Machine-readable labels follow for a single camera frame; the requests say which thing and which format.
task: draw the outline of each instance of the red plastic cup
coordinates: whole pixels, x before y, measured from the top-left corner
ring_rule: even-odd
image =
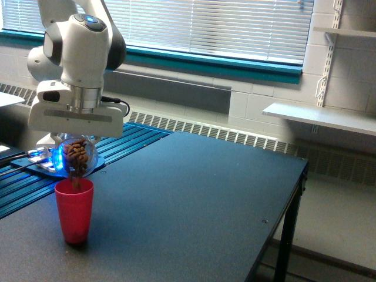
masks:
[[[69,244],[81,244],[88,238],[92,215],[94,184],[88,179],[79,179],[80,189],[74,189],[69,179],[55,186],[61,230]]]

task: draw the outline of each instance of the radiator vent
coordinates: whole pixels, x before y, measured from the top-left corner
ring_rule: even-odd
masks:
[[[171,131],[184,131],[216,139],[259,147],[277,153],[308,159],[310,172],[324,174],[343,180],[375,186],[376,159],[355,153],[339,152],[324,147],[298,146],[240,130],[229,129],[206,123],[168,119],[161,116],[132,112],[130,122],[152,125]]]
[[[21,97],[25,100],[22,102],[22,104],[28,105],[28,106],[31,106],[36,96],[35,90],[8,85],[4,83],[0,83],[0,92]]]

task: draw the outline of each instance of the window blinds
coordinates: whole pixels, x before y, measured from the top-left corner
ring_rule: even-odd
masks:
[[[313,0],[105,0],[129,46],[303,64]],[[36,0],[2,0],[4,28],[42,32]]]

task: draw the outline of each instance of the white shelf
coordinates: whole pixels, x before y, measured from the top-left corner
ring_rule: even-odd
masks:
[[[314,31],[327,32],[331,34],[339,34],[345,36],[369,37],[376,38],[376,32],[372,31],[356,31],[354,29],[341,29],[341,28],[313,28]]]
[[[0,107],[22,103],[23,101],[21,97],[0,92]]]
[[[321,108],[291,102],[273,103],[263,110],[263,114],[376,136],[376,116],[348,110]]]

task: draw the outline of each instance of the window sill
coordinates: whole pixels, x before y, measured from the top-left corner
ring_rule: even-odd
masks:
[[[43,35],[38,33],[0,30],[0,38],[17,40],[20,44],[40,45]],[[169,68],[182,72],[200,73],[206,76],[222,76],[227,79],[255,79],[298,84],[301,66],[214,58],[171,51],[159,51],[134,46],[127,47],[125,63],[143,64],[155,68]]]

